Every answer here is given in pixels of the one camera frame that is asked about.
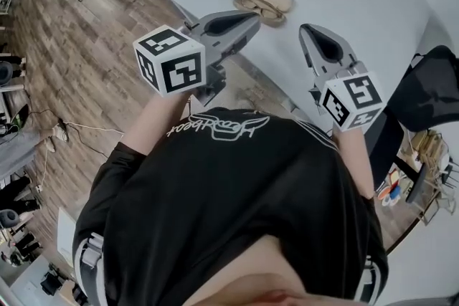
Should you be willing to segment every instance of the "sleeve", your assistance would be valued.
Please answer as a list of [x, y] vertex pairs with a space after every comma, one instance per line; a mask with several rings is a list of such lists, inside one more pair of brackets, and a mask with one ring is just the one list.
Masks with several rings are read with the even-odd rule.
[[369, 215], [369, 238], [364, 273], [355, 300], [374, 305], [386, 286], [389, 265], [374, 201], [363, 197], [362, 200]]
[[80, 242], [91, 233], [103, 235], [105, 221], [118, 192], [138, 170], [145, 156], [128, 146], [118, 143], [107, 162], [99, 169], [89, 200], [77, 220], [73, 239], [73, 256]]

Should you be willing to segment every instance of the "white desk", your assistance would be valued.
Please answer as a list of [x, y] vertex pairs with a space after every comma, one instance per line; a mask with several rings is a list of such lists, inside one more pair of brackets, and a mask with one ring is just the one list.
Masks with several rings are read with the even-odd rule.
[[[232, 0], [172, 1], [196, 17], [234, 9]], [[300, 25], [319, 24], [343, 36], [368, 69], [378, 74], [388, 98], [402, 79], [430, 16], [425, 0], [295, 2], [282, 28], [262, 26], [242, 54], [324, 130], [331, 126], [331, 118], [318, 114], [308, 93], [314, 76], [306, 65], [298, 41]]]

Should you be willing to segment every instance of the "mesh chair back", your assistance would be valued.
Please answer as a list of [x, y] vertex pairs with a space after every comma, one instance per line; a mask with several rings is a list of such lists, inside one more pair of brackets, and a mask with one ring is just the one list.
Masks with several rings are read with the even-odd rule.
[[418, 132], [459, 120], [459, 59], [446, 46], [428, 52], [399, 84], [389, 109]]

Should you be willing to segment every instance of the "white shoe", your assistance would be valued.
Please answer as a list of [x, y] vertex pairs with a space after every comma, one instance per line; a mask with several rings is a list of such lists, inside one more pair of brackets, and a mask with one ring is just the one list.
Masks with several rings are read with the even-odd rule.
[[44, 140], [44, 145], [46, 146], [47, 150], [51, 153], [56, 153], [56, 146], [52, 142], [51, 138], [46, 138]]
[[56, 126], [53, 127], [52, 132], [53, 136], [61, 140], [62, 142], [69, 141], [69, 135], [60, 124], [56, 124]]

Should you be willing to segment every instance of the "forearm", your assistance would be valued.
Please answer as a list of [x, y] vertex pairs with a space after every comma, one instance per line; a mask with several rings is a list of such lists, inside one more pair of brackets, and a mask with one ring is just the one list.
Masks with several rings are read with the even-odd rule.
[[189, 96], [189, 93], [168, 97], [154, 95], [121, 143], [147, 156], [161, 137], [180, 121]]
[[360, 195], [367, 199], [373, 198], [373, 173], [362, 129], [357, 128], [341, 132], [334, 128], [333, 140], [339, 147], [341, 158], [349, 170]]

